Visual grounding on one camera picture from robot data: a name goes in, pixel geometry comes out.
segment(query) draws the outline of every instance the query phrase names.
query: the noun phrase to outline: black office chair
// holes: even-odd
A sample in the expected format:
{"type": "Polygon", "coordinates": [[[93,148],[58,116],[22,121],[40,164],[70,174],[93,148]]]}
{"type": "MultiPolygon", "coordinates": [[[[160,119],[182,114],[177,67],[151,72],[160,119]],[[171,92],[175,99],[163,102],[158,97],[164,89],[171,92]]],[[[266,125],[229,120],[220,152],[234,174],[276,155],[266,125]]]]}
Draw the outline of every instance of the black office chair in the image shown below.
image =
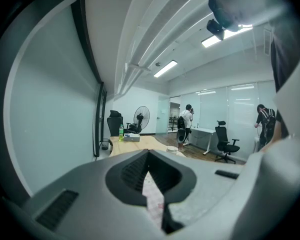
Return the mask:
{"type": "Polygon", "coordinates": [[[240,147],[236,146],[235,143],[236,141],[239,141],[239,139],[235,139],[233,138],[233,144],[229,145],[228,143],[230,143],[228,141],[228,137],[227,137],[227,129],[226,127],[220,127],[220,126],[224,126],[226,124],[225,121],[217,121],[219,126],[215,128],[215,132],[216,135],[218,136],[218,144],[217,144],[217,148],[220,151],[224,152],[224,157],[218,158],[215,160],[216,161],[220,161],[220,160],[225,160],[226,163],[228,163],[228,160],[236,163],[235,160],[232,160],[231,158],[229,158],[229,156],[231,155],[231,153],[237,152],[240,147]]]}
{"type": "Polygon", "coordinates": [[[110,136],[111,137],[119,136],[119,128],[120,128],[120,125],[123,124],[124,118],[122,116],[108,117],[106,119],[106,121],[109,126],[110,136]]]}
{"type": "MultiPolygon", "coordinates": [[[[110,117],[106,119],[111,137],[118,137],[119,136],[119,128],[120,125],[123,126],[124,118],[118,111],[110,110],[110,117]]],[[[123,129],[123,133],[134,133],[134,131],[130,131],[128,129],[123,129]]]]}

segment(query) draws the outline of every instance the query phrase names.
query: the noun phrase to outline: green bottle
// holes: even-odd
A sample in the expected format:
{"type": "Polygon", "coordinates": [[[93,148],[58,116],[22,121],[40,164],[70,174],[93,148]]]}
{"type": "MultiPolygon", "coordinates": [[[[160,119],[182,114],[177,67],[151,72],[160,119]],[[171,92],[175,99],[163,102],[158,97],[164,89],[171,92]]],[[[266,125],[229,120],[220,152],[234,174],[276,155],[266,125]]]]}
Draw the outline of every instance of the green bottle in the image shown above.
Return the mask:
{"type": "Polygon", "coordinates": [[[124,126],[121,124],[119,128],[119,141],[123,141],[124,139],[124,126]]]}

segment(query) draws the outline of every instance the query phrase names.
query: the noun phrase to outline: wooden desk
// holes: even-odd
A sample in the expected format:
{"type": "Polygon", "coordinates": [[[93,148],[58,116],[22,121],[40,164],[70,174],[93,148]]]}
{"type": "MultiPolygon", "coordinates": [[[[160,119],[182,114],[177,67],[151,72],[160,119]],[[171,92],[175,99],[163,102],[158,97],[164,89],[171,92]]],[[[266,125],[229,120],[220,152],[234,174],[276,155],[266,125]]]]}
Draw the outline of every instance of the wooden desk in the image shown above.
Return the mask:
{"type": "MultiPolygon", "coordinates": [[[[119,141],[119,137],[110,137],[110,140],[113,144],[113,149],[110,157],[144,149],[162,151],[167,150],[166,145],[163,145],[152,136],[141,136],[140,141],[119,141]]],[[[176,154],[177,156],[185,157],[185,155],[179,151],[177,151],[176,154]]]]}

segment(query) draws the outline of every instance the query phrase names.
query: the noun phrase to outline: vent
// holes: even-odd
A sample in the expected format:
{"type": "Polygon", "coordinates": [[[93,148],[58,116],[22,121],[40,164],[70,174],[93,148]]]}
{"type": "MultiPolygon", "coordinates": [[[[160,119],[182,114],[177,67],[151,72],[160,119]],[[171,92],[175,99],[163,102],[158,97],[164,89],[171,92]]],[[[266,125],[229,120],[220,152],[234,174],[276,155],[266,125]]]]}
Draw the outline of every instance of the vent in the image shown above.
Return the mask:
{"type": "Polygon", "coordinates": [[[54,231],[62,218],[66,215],[78,193],[70,190],[63,191],[52,204],[48,206],[37,218],[36,221],[47,229],[54,231]]]}
{"type": "Polygon", "coordinates": [[[264,37],[264,54],[270,56],[271,50],[271,31],[264,29],[263,30],[263,37],[264,37]]]}

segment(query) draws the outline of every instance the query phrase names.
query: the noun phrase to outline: black backpack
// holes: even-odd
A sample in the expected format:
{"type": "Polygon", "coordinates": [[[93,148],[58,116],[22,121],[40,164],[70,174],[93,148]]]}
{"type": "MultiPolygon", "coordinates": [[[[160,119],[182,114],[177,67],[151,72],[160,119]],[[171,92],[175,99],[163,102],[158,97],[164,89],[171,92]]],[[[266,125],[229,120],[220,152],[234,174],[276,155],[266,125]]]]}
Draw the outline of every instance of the black backpack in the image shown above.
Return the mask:
{"type": "Polygon", "coordinates": [[[178,129],[185,129],[186,128],[186,124],[185,124],[185,119],[183,118],[183,116],[179,116],[178,121],[177,121],[177,128],[178,129]]]}
{"type": "Polygon", "coordinates": [[[273,109],[268,109],[269,114],[267,111],[261,110],[263,115],[262,122],[264,124],[264,137],[269,142],[274,135],[275,132],[275,125],[276,125],[276,117],[273,109]]]}

